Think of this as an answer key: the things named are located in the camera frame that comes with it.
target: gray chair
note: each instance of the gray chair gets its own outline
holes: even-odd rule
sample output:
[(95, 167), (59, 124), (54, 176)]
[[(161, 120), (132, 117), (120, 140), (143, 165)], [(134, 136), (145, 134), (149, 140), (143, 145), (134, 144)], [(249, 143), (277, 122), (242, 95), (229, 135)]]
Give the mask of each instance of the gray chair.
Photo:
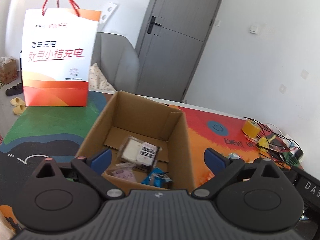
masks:
[(126, 37), (97, 33), (91, 63), (98, 64), (116, 90), (136, 92), (140, 64), (135, 49)]

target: blue smiley face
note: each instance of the blue smiley face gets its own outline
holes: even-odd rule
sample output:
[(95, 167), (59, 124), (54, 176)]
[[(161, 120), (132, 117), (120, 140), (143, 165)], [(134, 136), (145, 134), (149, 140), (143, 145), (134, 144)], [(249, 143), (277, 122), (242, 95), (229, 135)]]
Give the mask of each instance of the blue smiley face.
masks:
[(229, 134), (228, 129), (225, 128), (221, 123), (218, 123), (216, 121), (209, 121), (207, 125), (211, 131), (218, 135), (227, 136)]

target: black door handle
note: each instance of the black door handle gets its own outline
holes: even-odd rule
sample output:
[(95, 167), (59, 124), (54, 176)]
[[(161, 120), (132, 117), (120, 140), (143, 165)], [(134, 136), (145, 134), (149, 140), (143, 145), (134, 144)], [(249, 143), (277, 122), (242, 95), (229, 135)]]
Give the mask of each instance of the black door handle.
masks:
[(151, 17), (150, 24), (149, 24), (149, 27), (148, 27), (148, 31), (147, 31), (148, 34), (151, 34), (153, 25), (157, 25), (157, 26), (159, 26), (159, 27), (162, 27), (161, 24), (155, 23), (155, 20), (156, 20), (156, 17), (155, 17), (155, 16), (152, 16), (152, 17)]

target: yellow tape roll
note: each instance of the yellow tape roll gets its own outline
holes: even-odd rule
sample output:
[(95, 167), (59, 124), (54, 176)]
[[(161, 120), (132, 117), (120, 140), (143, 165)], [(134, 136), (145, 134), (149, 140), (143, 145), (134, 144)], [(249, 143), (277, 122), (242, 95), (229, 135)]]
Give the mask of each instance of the yellow tape roll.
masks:
[(242, 131), (250, 138), (256, 138), (258, 133), (261, 131), (261, 128), (254, 121), (247, 120), (242, 127)]

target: black slipper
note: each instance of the black slipper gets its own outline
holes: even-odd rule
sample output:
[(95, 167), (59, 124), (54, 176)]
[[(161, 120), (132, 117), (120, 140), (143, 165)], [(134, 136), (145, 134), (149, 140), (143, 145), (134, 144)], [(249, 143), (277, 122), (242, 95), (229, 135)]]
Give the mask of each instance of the black slipper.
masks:
[(14, 95), (18, 95), (21, 94), (23, 92), (23, 88), (19, 88), (17, 86), (13, 86), (12, 88), (9, 88), (5, 91), (5, 94), (10, 97), (10, 96), (14, 96)]

